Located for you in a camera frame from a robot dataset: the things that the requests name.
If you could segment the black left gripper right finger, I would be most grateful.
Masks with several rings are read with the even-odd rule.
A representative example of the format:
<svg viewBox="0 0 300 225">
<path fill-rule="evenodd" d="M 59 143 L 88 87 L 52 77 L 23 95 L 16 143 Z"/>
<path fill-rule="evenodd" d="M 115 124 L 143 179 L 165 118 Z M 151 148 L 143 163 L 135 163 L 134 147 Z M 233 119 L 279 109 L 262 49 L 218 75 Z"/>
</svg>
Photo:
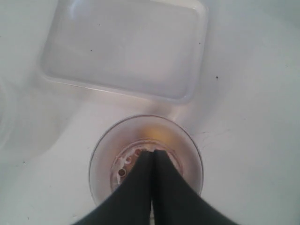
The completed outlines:
<svg viewBox="0 0 300 225">
<path fill-rule="evenodd" d="M 153 152 L 152 205 L 156 225 L 235 225 L 183 179 L 167 153 Z"/>
</svg>

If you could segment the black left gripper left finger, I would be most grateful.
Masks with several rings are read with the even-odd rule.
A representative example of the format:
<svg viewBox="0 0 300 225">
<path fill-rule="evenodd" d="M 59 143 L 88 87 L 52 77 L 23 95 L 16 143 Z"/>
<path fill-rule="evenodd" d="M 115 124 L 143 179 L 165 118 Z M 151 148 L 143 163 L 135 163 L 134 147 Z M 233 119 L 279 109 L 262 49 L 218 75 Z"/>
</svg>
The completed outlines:
<svg viewBox="0 0 300 225">
<path fill-rule="evenodd" d="M 122 184 L 77 225 L 148 225 L 153 153 L 143 151 Z"/>
</svg>

